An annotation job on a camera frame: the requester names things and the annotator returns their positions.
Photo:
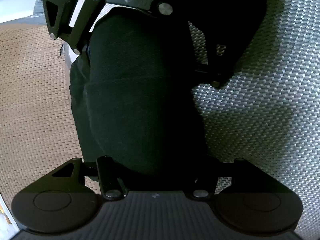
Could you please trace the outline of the black printed sweatshirt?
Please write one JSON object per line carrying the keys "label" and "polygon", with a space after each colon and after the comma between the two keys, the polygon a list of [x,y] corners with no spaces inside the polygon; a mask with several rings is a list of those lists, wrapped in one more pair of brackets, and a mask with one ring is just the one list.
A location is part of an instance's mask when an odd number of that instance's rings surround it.
{"label": "black printed sweatshirt", "polygon": [[193,88],[200,83],[189,24],[115,7],[72,64],[72,113],[86,162],[108,156],[132,190],[177,190],[217,177]]}

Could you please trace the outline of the woven tan upright mattress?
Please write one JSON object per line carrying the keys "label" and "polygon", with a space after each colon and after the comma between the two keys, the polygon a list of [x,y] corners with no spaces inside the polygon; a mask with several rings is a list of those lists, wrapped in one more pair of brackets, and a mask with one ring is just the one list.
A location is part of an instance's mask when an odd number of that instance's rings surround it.
{"label": "woven tan upright mattress", "polygon": [[1,195],[80,158],[62,42],[45,26],[1,27]]}

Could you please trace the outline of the grey patterned bed sheet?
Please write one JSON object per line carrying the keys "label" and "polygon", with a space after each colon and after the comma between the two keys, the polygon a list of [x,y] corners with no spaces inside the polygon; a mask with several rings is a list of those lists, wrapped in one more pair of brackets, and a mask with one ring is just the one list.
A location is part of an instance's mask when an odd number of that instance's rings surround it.
{"label": "grey patterned bed sheet", "polygon": [[46,25],[46,18],[44,15],[43,1],[35,0],[33,14],[31,15],[31,22],[39,25]]}

